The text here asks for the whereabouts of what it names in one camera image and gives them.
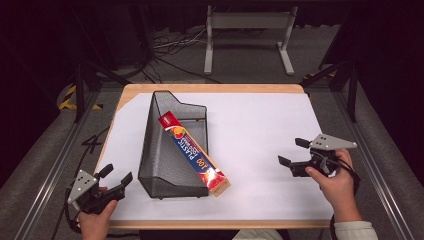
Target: white metal stand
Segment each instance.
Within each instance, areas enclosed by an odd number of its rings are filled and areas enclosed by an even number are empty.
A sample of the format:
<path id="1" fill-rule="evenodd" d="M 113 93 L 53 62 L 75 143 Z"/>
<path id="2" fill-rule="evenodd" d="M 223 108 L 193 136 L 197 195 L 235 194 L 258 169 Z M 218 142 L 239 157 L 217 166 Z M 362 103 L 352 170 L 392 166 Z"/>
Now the white metal stand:
<path id="1" fill-rule="evenodd" d="M 213 12 L 208 6 L 207 33 L 208 42 L 206 46 L 205 69 L 206 75 L 212 74 L 213 42 L 212 29 L 229 28 L 284 28 L 284 39 L 277 42 L 278 51 L 283 60 L 287 75 L 293 75 L 294 70 L 287 54 L 287 44 L 296 18 L 297 7 L 290 12 Z"/>

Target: human hand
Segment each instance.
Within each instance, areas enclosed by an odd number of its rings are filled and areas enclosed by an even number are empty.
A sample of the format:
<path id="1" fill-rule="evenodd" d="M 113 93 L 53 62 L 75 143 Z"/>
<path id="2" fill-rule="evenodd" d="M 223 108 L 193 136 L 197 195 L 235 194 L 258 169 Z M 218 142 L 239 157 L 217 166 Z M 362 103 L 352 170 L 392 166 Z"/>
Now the human hand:
<path id="1" fill-rule="evenodd" d="M 104 240 L 109 231 L 109 218 L 117 204 L 116 200 L 110 201 L 99 215 L 80 212 L 78 220 L 81 227 L 81 238 L 83 240 Z"/>
<path id="2" fill-rule="evenodd" d="M 335 154 L 352 167 L 352 159 L 346 149 L 336 150 Z M 333 207 L 335 222 L 362 220 L 356 207 L 354 181 L 348 171 L 339 167 L 334 177 L 326 177 L 313 167 L 306 167 L 305 170 L 320 185 L 325 198 Z"/>

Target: black mesh basket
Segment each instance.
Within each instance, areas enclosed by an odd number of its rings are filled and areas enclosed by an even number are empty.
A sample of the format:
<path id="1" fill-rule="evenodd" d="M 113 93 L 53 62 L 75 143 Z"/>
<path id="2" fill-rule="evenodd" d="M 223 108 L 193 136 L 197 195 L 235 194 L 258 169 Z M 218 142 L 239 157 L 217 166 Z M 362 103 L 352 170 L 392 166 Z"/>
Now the black mesh basket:
<path id="1" fill-rule="evenodd" d="M 150 103 L 138 180 L 151 198 L 207 196 L 208 188 L 158 121 L 168 111 L 208 152 L 206 107 L 181 103 L 169 91 L 155 91 Z"/>

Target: white paper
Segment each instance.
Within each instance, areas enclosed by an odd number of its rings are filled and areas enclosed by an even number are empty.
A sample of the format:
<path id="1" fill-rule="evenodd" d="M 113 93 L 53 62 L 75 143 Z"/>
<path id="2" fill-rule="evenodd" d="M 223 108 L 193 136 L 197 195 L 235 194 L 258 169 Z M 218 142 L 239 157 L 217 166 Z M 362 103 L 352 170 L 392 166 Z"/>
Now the white paper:
<path id="1" fill-rule="evenodd" d="M 293 177 L 278 155 L 310 159 L 295 138 L 314 139 L 319 124 L 306 94 L 175 93 L 207 107 L 209 156 L 231 182 L 219 197 L 151 199 L 137 179 L 151 93 L 141 93 L 115 115 L 99 169 L 112 163 L 102 186 L 128 173 L 134 180 L 111 220 L 328 220 L 332 208 L 317 183 Z"/>

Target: cable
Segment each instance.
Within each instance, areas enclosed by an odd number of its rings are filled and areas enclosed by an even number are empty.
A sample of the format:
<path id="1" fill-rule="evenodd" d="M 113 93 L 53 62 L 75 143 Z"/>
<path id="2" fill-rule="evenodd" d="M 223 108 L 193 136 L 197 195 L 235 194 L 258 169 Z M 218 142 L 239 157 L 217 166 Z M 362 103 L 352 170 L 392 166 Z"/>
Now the cable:
<path id="1" fill-rule="evenodd" d="M 203 75 L 201 75 L 201 74 L 194 73 L 194 72 L 190 72 L 190 71 L 188 71 L 188 70 L 182 69 L 182 68 L 177 67 L 177 66 L 175 66 L 174 64 L 172 64 L 172 63 L 170 63 L 170 62 L 167 62 L 167 61 L 165 61 L 165 60 L 163 60 L 163 59 L 161 59 L 161 58 L 155 57 L 155 59 L 157 59 L 157 60 L 159 60 L 159 61 L 162 61 L 162 62 L 164 62 L 164 63 L 166 63 L 166 64 L 168 64 L 168 65 L 170 65 L 170 66 L 173 66 L 173 67 L 175 67 L 175 68 L 177 68 L 177 69 L 179 69 L 179 70 L 181 70 L 181 71 L 183 71 L 183 72 L 185 72 L 185 73 L 192 74 L 192 75 L 195 75 L 195 76 L 198 76 L 198 77 L 202 77 L 202 78 L 207 79 L 207 80 L 209 80 L 209 81 L 212 81 L 212 82 L 214 82 L 214 83 L 222 84 L 222 83 L 221 83 L 220 81 L 218 81 L 218 80 L 215 80 L 215 79 L 213 79 L 213 78 L 206 77 L 206 76 L 203 76 Z"/>

